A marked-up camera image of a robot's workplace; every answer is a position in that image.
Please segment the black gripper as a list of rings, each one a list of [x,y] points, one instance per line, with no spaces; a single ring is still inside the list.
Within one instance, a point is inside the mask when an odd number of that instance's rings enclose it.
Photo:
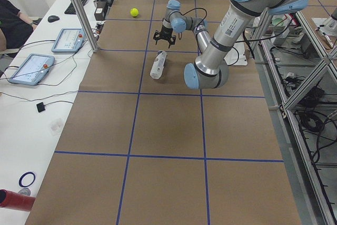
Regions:
[[[176,36],[172,35],[173,29],[166,26],[162,26],[161,30],[156,30],[153,36],[155,40],[155,45],[157,45],[159,40],[165,40],[168,42],[168,48],[175,44]]]

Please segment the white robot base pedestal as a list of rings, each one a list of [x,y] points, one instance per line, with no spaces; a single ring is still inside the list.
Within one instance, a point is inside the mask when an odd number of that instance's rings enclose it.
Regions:
[[[224,59],[228,66],[247,66],[244,43],[235,43]]]

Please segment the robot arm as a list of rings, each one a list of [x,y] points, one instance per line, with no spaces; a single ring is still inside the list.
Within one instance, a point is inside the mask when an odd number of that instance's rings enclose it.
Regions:
[[[225,61],[227,53],[244,32],[250,20],[267,9],[271,15],[294,13],[307,7],[309,0],[230,0],[230,7],[215,34],[210,36],[206,23],[201,18],[187,17],[180,12],[181,4],[170,0],[160,31],[154,40],[175,43],[173,32],[192,31],[202,52],[184,69],[184,80],[190,89],[215,89],[228,79],[229,67]]]

